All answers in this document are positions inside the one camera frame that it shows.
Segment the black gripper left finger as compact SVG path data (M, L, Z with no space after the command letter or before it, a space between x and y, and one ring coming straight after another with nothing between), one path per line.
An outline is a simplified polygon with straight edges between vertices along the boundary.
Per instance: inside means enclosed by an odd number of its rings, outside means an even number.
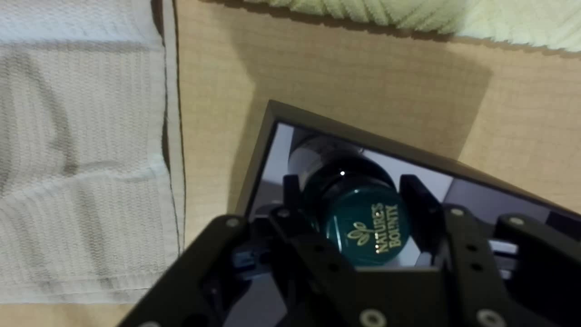
M283 203L270 211L268 222L279 240L274 280L287 305L279 327L334 327L339 316L325 242L305 218L296 174L283 176Z

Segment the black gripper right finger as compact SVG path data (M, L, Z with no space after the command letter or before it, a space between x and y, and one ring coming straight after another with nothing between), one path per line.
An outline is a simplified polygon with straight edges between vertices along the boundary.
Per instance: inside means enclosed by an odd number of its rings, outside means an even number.
M414 174L399 178L412 238L443 271L454 321L461 327L513 327L508 291L474 214L441 203Z

